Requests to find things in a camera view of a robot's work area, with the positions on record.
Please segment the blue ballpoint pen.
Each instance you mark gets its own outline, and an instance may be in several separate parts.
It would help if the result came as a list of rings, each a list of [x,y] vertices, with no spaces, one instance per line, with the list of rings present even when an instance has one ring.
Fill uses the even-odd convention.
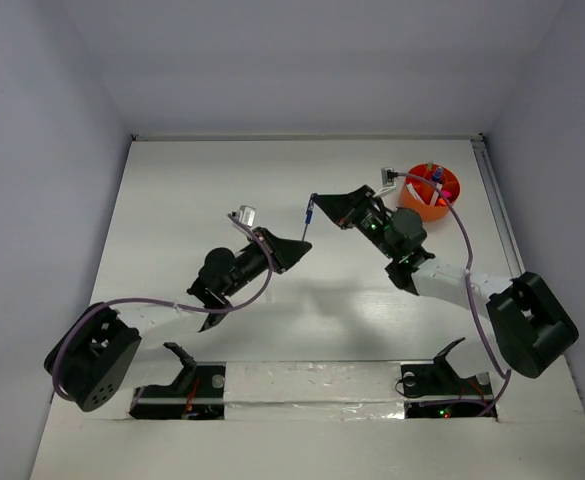
[[[309,199],[308,199],[308,202],[306,205],[304,228],[303,228],[303,232],[302,232],[302,236],[301,236],[301,241],[306,240],[308,228],[309,228],[311,221],[312,221],[312,218],[313,218],[314,205],[309,205]]]

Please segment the black capped white marker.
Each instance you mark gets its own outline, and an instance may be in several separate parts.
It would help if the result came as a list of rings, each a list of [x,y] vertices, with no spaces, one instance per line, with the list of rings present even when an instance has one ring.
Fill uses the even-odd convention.
[[[430,201],[429,201],[429,205],[430,206],[434,206],[436,204],[436,202],[438,200],[438,197],[439,197],[439,194],[441,193],[440,191],[442,190],[442,188],[443,188],[443,184],[442,183],[436,183],[435,190],[434,190],[434,192],[433,192],[433,194],[432,194],[432,196],[430,198]]]

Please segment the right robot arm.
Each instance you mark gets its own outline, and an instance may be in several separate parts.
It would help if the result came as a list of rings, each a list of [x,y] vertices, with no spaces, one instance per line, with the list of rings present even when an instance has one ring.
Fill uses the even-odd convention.
[[[515,278],[474,273],[447,263],[423,247],[427,233],[419,214],[389,210],[367,185],[347,194],[315,194],[313,202],[342,230],[357,229],[390,263],[390,281],[413,295],[471,312],[481,340],[487,319],[501,358],[518,374],[539,377],[579,339],[579,331],[543,278],[526,271]]]

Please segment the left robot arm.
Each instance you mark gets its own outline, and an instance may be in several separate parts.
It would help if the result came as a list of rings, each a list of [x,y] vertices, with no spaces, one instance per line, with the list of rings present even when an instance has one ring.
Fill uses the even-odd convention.
[[[84,412],[104,406],[120,389],[187,394],[197,363],[178,344],[179,319],[203,317],[202,331],[254,303],[265,290],[234,305],[230,299],[263,276],[282,275],[310,252],[305,240],[280,238],[264,227],[246,228],[248,242],[238,251],[210,250],[187,289],[197,300],[122,298],[90,305],[44,360],[55,393]]]

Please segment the orange round compartment container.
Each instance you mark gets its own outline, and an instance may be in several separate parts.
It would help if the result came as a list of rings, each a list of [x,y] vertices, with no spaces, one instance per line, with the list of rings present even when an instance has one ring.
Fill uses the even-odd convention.
[[[436,184],[431,181],[431,177],[434,170],[441,165],[434,164],[431,173],[426,173],[427,168],[426,165],[427,164],[425,163],[417,164],[408,171],[410,176],[406,177],[404,180],[398,197],[398,205],[400,207],[405,207],[416,211],[424,222],[434,222],[443,219],[449,213],[449,208],[448,206],[441,207],[437,206],[436,204],[434,206],[429,205],[430,198],[436,187]],[[441,190],[438,199],[444,198],[447,201],[449,201],[452,205],[454,205],[460,196],[461,185],[458,178],[451,170],[447,169],[446,167],[443,168],[445,170],[445,180],[443,183],[442,190],[448,189],[451,191],[452,195],[449,198],[446,198],[442,194]],[[421,204],[420,202],[416,201],[410,195],[410,193],[406,189],[407,183],[412,183],[414,185],[414,188],[422,197],[424,204]]]

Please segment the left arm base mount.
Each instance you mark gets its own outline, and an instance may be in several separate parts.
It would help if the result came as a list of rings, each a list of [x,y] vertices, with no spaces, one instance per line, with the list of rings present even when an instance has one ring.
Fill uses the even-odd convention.
[[[181,364],[168,385],[138,387],[129,407],[135,420],[223,420],[226,364],[197,362],[175,342],[165,342]]]

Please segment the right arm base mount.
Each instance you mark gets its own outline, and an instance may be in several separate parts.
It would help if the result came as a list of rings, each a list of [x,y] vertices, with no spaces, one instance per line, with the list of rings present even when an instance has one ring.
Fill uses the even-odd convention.
[[[406,419],[497,417],[489,374],[461,377],[448,362],[448,354],[464,340],[454,340],[431,360],[401,364],[394,389],[404,400]]]

